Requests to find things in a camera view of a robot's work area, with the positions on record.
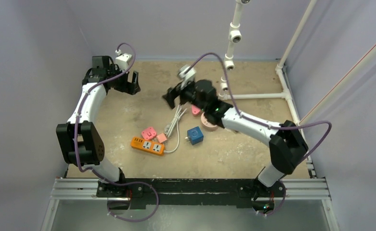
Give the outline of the pink triangular power strip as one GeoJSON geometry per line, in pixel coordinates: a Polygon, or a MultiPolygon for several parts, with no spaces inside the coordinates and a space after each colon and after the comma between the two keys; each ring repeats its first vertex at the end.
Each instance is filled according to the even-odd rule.
{"type": "Polygon", "coordinates": [[[202,110],[194,105],[191,105],[191,113],[193,116],[198,116],[202,113],[202,110]]]}

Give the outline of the pink round power strip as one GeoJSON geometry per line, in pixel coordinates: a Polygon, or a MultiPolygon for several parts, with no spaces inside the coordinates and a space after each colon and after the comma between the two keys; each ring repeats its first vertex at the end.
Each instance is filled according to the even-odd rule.
{"type": "Polygon", "coordinates": [[[203,127],[205,130],[208,130],[208,131],[215,131],[215,130],[218,128],[217,125],[213,125],[212,123],[210,123],[210,122],[206,119],[204,113],[201,115],[201,124],[202,124],[202,127],[203,127]]]}

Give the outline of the light pink small plug adapter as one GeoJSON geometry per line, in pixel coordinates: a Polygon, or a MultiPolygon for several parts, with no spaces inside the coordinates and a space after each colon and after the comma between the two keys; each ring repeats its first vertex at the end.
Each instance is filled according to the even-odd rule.
{"type": "Polygon", "coordinates": [[[166,136],[165,133],[160,133],[160,134],[158,134],[158,135],[156,136],[156,139],[157,139],[157,141],[158,141],[159,143],[165,143],[165,142],[168,140],[168,138],[167,138],[167,136],[166,136]]]}

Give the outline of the blue cube socket adapter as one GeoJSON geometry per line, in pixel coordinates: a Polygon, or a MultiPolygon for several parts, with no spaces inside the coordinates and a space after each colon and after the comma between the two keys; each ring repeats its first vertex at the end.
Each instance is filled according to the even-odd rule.
{"type": "Polygon", "coordinates": [[[204,135],[200,127],[194,127],[194,128],[187,130],[187,136],[185,137],[185,139],[191,145],[196,145],[196,144],[201,143],[204,140],[204,135]]]}

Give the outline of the orange power strip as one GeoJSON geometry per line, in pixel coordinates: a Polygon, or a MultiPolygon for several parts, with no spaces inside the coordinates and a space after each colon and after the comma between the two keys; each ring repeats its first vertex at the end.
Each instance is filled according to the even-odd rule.
{"type": "Polygon", "coordinates": [[[133,137],[130,142],[130,146],[133,149],[143,151],[158,156],[164,155],[165,146],[155,141],[145,140],[139,137],[133,137]]]}

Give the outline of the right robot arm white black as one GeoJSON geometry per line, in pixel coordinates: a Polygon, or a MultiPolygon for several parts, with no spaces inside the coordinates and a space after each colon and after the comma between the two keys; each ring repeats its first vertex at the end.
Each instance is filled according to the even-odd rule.
{"type": "Polygon", "coordinates": [[[277,123],[244,113],[220,100],[210,80],[191,82],[187,86],[179,83],[169,88],[162,98],[170,108],[175,107],[176,98],[181,105],[190,103],[203,111],[209,123],[248,135],[269,148],[271,162],[254,182],[258,195],[267,195],[278,180],[292,174],[309,149],[292,121],[277,123]]]}

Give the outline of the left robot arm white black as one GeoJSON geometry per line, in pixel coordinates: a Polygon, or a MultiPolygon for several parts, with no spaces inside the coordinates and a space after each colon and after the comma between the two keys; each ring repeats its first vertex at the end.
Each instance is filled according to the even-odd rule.
{"type": "Polygon", "coordinates": [[[107,55],[93,56],[92,66],[82,80],[81,97],[73,114],[67,122],[56,127],[64,161],[77,166],[81,172],[93,171],[103,183],[110,182],[108,190],[116,197],[127,192],[127,183],[122,170],[105,158],[104,143],[94,121],[110,89],[129,95],[141,90],[137,71],[128,81],[133,60],[129,53],[120,53],[115,59],[107,55]]]}

